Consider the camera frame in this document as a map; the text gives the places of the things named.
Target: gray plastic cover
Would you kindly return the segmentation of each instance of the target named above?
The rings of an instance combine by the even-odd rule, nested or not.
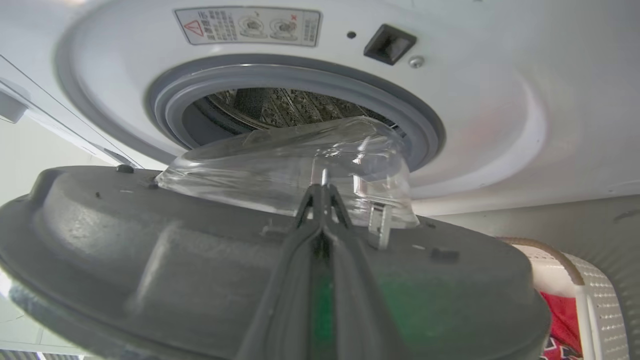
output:
[[[43,172],[0,208],[4,294],[101,357],[231,360],[294,219],[158,188],[157,175]],[[386,251],[363,248],[413,358],[540,355],[550,315],[518,250],[425,218],[393,229]]]

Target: basket handle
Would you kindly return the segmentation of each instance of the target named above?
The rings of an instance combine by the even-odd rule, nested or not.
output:
[[[569,274],[569,278],[571,278],[571,282],[577,286],[584,286],[584,279],[582,278],[582,274],[580,274],[580,270],[566,257],[562,252],[554,249],[550,245],[547,245],[543,242],[533,239],[527,238],[511,238],[511,237],[497,237],[498,239],[510,244],[510,245],[521,245],[521,246],[530,246],[538,248],[547,254],[553,256],[560,265],[564,267],[566,272]]]

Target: red clothing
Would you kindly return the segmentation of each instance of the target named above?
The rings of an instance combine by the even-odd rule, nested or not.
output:
[[[580,330],[575,299],[540,293],[551,310],[551,336],[545,351],[540,356],[544,360],[580,360]]]

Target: screw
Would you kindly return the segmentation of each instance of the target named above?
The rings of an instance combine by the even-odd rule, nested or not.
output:
[[[133,174],[133,167],[127,164],[121,164],[116,167],[117,172],[123,172],[125,174]]]
[[[424,58],[421,56],[412,56],[409,58],[409,66],[417,69],[424,65]]]

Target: red cloth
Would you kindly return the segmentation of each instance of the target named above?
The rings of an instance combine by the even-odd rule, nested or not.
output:
[[[582,353],[578,311],[575,299],[540,293],[551,310],[551,336],[564,345],[568,345],[578,354]]]

